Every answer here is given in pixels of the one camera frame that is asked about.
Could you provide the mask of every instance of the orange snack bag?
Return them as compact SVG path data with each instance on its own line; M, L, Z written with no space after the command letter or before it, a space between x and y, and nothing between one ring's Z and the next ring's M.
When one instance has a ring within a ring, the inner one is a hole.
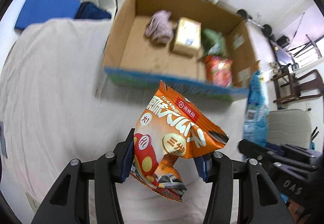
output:
M131 175L161 195L182 201L187 190L173 167L223 148L227 135L190 101L162 81L134 132Z

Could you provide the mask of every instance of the cardboard box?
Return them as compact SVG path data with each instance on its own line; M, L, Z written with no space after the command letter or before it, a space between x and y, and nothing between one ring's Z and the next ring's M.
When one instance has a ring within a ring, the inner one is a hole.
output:
M152 15L160 10L201 22L201 28L222 32L233 60L231 88L205 83L205 65L170 52L170 45L155 45L144 32ZM103 68L117 85L158 87L163 80L183 94L195 94L234 101L248 96L248 81L258 69L254 51L242 18L202 0L126 0L113 22L102 60Z

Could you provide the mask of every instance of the yellow polka dot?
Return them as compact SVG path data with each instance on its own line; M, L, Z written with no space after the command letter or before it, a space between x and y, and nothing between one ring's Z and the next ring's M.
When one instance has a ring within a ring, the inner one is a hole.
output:
M146 176L146 179L149 180L151 183L153 183L154 181L153 176Z
M142 168L144 172L149 172L152 169L152 159L149 156L143 159Z

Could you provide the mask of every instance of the metal screw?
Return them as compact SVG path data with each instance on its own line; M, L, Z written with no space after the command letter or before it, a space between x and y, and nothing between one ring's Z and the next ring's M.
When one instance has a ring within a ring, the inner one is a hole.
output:
M214 152L214 157L215 158L222 158L223 154L221 152Z
M253 165L253 166L256 166L257 164L258 164L258 161L257 160L255 160L255 159L250 159L249 161L248 161L251 165Z
M79 164L79 160L78 159L73 159L70 162L71 166L76 166L77 164Z
M115 156L115 154L113 152L108 152L105 154L106 158L113 158Z
M276 167L280 167L280 166L282 166L282 164L279 163L279 162L275 162L273 165L276 166Z

